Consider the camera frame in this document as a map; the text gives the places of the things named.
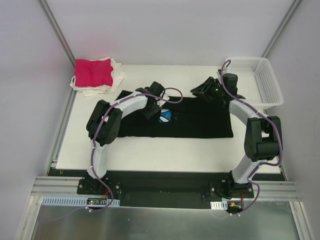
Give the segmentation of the black daisy print t-shirt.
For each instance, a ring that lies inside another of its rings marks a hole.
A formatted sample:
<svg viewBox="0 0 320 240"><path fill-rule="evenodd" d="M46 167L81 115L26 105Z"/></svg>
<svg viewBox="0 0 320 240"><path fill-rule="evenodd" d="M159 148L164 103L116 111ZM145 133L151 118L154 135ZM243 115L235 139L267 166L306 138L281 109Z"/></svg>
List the black daisy print t-shirt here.
<svg viewBox="0 0 320 240"><path fill-rule="evenodd" d="M119 138L233 138L229 110L217 101L207 102L184 97L178 104L165 103L150 119L139 111L125 116L120 123Z"/></svg>

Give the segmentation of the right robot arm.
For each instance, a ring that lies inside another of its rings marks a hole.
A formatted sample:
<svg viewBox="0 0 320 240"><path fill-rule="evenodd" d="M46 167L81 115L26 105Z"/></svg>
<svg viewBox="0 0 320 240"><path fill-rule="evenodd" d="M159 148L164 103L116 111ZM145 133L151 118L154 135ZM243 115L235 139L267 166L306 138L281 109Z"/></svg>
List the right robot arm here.
<svg viewBox="0 0 320 240"><path fill-rule="evenodd" d="M238 94L237 83L236 74L224 73L220 79L209 77L190 91L195 97L208 102L218 101L246 126L244 157L214 188L214 193L225 199L247 193L259 167L270 165L271 160L283 153L280 118L260 113L247 103L245 97Z"/></svg>

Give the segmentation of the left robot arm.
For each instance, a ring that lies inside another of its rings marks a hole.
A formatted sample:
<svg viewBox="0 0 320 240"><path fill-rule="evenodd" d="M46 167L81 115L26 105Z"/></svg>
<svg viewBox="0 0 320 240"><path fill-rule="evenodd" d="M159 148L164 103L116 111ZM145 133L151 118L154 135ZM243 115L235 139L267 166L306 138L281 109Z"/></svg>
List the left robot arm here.
<svg viewBox="0 0 320 240"><path fill-rule="evenodd" d="M165 88L154 81L151 86L138 88L131 94L112 102L97 102L86 130L91 140L91 160L87 169L92 179L88 188L99 195L105 191L106 183L101 178L107 173L107 155L110 144L117 138L124 117L138 111L149 120L162 109Z"/></svg>

